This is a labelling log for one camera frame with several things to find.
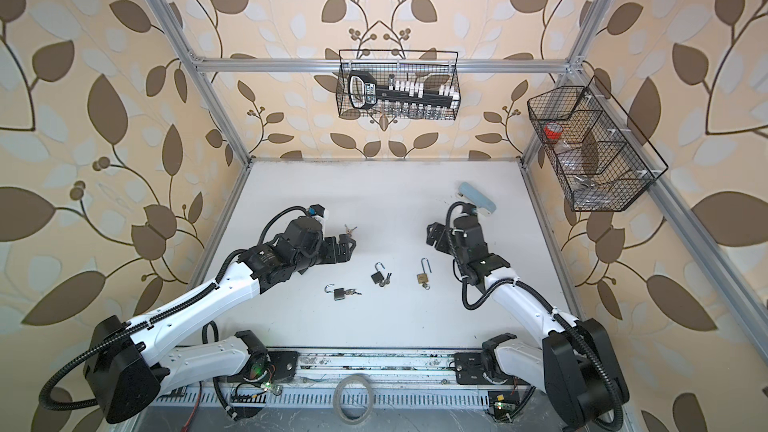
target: metal surface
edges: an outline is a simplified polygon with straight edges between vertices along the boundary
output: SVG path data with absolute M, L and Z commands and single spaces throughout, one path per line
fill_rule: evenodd
M 216 96 L 213 85 L 208 81 L 202 70 L 198 70 L 195 63 L 192 61 L 192 49 L 187 43 L 187 39 L 184 36 L 184 32 L 176 21 L 174 13 L 170 10 L 170 6 L 166 0 L 146 0 L 149 5 L 152 14 L 158 20 L 160 28 L 165 32 L 165 37 L 168 39 L 171 48 L 179 58 L 184 72 L 187 73 L 190 81 L 194 84 L 195 88 L 203 97 L 203 101 L 219 128 L 221 128 L 224 137 L 232 146 L 235 157 L 243 164 L 250 162 L 250 155 L 245 148 L 245 145 L 240 140 L 240 136 L 237 134 L 232 121 L 227 115 L 224 107 L 221 105 L 219 98 Z
M 581 61 L 586 57 L 590 44 L 613 2 L 614 0 L 594 0 L 589 7 L 576 41 L 571 47 L 571 53 L 568 54 L 567 62 L 572 65 L 573 69 L 581 68 Z
M 243 187 L 245 187 L 245 183 L 248 180 L 251 165 L 252 164 L 248 164 L 240 170 L 240 174 L 237 176 L 237 180 L 235 180 L 235 184 L 232 187 L 232 192 L 230 192 L 230 196 L 226 200 L 224 207 L 221 209 L 221 214 L 219 214 L 218 220 L 216 220 L 214 230 L 210 232 L 210 236 L 205 243 L 205 250 L 203 250 L 203 254 L 200 258 L 197 259 L 197 264 L 192 272 L 192 277 L 190 278 L 189 285 L 187 285 L 187 290 L 197 287 L 197 285 L 200 285 L 205 279 L 205 273 L 207 272 L 208 267 L 210 267 L 210 263 L 214 260 L 214 254 L 216 254 L 219 242 L 221 242 L 221 238 L 224 236 L 226 225 L 229 224 L 230 217 L 232 217 L 232 212 L 235 210 L 237 201 L 240 200 L 240 194 L 243 192 Z
M 582 70 L 576 70 L 571 76 L 571 81 L 577 85 L 586 85 L 590 78 Z M 622 119 L 623 114 L 605 98 L 599 97 L 599 99 L 603 108 L 613 116 L 614 120 Z M 627 137 L 632 147 L 644 154 L 648 163 L 653 163 L 638 140 L 631 134 Z M 752 287 L 746 283 L 739 269 L 728 259 L 725 251 L 715 243 L 699 222 L 686 201 L 672 186 L 668 176 L 659 177 L 648 188 L 648 193 L 680 237 L 688 253 L 725 301 L 757 353 L 768 364 L 768 309 L 760 302 Z
M 565 259 L 560 252 L 560 247 L 558 246 L 558 241 L 554 236 L 552 226 L 549 225 L 547 213 L 544 210 L 544 204 L 542 204 L 540 195 L 536 191 L 536 186 L 533 184 L 531 172 L 528 166 L 525 165 L 528 163 L 529 162 L 520 164 L 520 173 L 523 176 L 525 187 L 528 189 L 528 195 L 531 197 L 531 204 L 533 205 L 533 210 L 536 212 L 536 218 L 538 219 L 539 227 L 541 227 L 542 234 L 544 234 L 544 241 L 547 243 L 549 255 L 552 257 L 552 265 L 554 266 L 554 271 L 558 275 L 560 286 L 563 289 L 565 302 L 568 304 L 568 309 L 573 315 L 582 319 L 587 318 L 584 315 L 584 310 L 581 308 L 581 303 L 576 295 L 576 289 L 573 282 L 571 281 L 571 275 L 568 273 L 568 266 L 566 265 Z
M 444 60 L 417 60 L 418 63 L 445 65 Z M 324 59 L 201 59 L 194 64 L 199 72 L 339 72 L 338 60 Z M 459 59 L 456 71 L 462 73 L 564 73 L 564 60 Z

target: black rack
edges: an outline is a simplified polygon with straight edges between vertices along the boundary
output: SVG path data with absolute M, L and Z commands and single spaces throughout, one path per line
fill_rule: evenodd
M 457 52 L 444 50 L 340 50 L 339 116 L 456 120 L 457 61 Z
M 574 212 L 621 212 L 669 168 L 627 114 L 617 125 L 600 104 L 604 87 L 562 86 L 528 101 L 528 115 Z M 632 147 L 648 145 L 662 166 Z

